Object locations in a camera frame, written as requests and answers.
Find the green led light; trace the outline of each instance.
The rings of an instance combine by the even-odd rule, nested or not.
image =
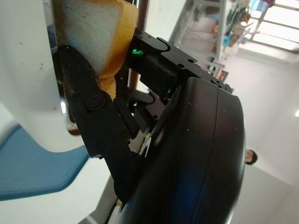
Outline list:
[[[132,50],[132,55],[141,56],[141,55],[143,55],[143,51],[142,50],[134,49],[134,50]]]

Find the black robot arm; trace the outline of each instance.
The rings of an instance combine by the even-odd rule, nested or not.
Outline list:
[[[170,172],[176,173],[172,178],[180,178],[180,186],[186,181],[184,176],[180,176],[182,172],[188,176],[198,168],[201,174],[204,173],[204,175],[194,177],[196,190],[192,197],[197,200],[190,200],[192,209],[186,211],[189,216],[193,212],[192,216],[197,215],[197,219],[202,219],[198,215],[198,202],[202,200],[207,203],[205,198],[200,196],[208,187],[205,182],[207,179],[204,177],[208,175],[211,177],[210,183],[217,185],[225,181],[222,177],[217,177],[219,169],[225,173],[227,181],[232,184],[223,187],[223,190],[228,189],[228,191],[221,200],[228,206],[221,209],[222,204],[218,203],[219,212],[222,212],[223,218],[219,218],[217,222],[207,223],[223,223],[227,220],[239,195],[245,159],[242,107],[238,98],[231,95],[231,88],[227,84],[202,70],[195,64],[194,58],[172,44],[136,29],[122,69],[131,68],[141,74],[141,81],[167,105],[152,134],[154,139],[154,144],[151,146],[152,152],[144,158],[131,152],[128,146],[129,140],[136,137],[139,127],[127,103],[118,97],[113,101],[106,92],[99,88],[95,71],[73,47],[61,46],[57,56],[61,62],[61,71],[68,79],[71,88],[71,94],[66,96],[67,104],[86,149],[90,157],[105,159],[113,177],[118,198],[124,203],[131,201],[131,203],[138,204],[138,208],[141,209],[145,205],[144,201],[148,201],[148,198],[142,197],[142,195],[148,195],[142,191],[145,188],[144,185],[150,185],[150,189],[160,192],[156,196],[153,195],[152,202],[149,203],[158,203],[159,207],[153,205],[144,214],[147,222],[141,216],[136,216],[135,212],[132,213],[132,210],[128,213],[128,209],[125,209],[127,219],[124,223],[161,223],[160,221],[165,220],[165,217],[159,218],[156,222],[157,220],[153,220],[150,216],[153,213],[159,213],[161,206],[168,206],[170,210],[174,209],[173,215],[176,216],[174,220],[182,219],[175,211],[180,206],[187,207],[184,203],[178,206],[171,205],[171,203],[181,203],[178,199],[184,196],[183,191],[171,185],[168,186],[170,183],[168,180],[163,182],[156,177],[158,173],[163,174],[171,167],[175,169]],[[188,142],[185,148],[182,146],[177,148],[184,142]],[[164,149],[165,152],[168,151],[167,155],[171,158],[169,166],[156,169],[154,167],[158,165],[157,161],[160,161],[160,164],[164,162],[165,165],[167,164],[165,158],[161,160],[161,158],[158,159],[159,156],[154,155],[154,152],[161,152]],[[232,164],[217,159],[216,152],[218,151],[222,158],[232,154],[230,161]],[[190,155],[193,155],[193,158],[197,156],[198,162],[180,160]],[[161,184],[168,187],[159,188]],[[163,199],[167,192],[171,192],[171,198],[177,196],[169,205]],[[216,203],[213,196],[210,198],[210,203]],[[212,206],[206,204],[205,208],[208,210]]]

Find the screw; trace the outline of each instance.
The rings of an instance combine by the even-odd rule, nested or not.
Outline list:
[[[98,107],[101,104],[101,99],[98,97],[90,97],[88,99],[88,103],[90,104],[90,106]]]
[[[98,150],[98,152],[102,153],[104,149],[105,149],[105,144],[103,142],[99,142],[97,144],[97,150]]]
[[[127,138],[128,136],[129,136],[129,133],[128,133],[127,130],[122,130],[122,131],[121,131],[121,137],[122,137],[123,139]]]

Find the bread slice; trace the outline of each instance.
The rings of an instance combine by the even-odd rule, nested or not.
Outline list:
[[[109,87],[115,97],[113,79],[107,78],[113,77],[125,60],[137,8],[124,0],[53,0],[53,7],[58,45],[75,47],[97,72],[101,88]]]

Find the white plastic surface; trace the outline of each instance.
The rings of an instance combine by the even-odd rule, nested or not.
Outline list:
[[[104,160],[89,159],[65,190],[0,202],[0,223],[77,224],[96,209],[109,176]]]
[[[46,150],[83,145],[61,112],[42,0],[0,1],[0,102]]]

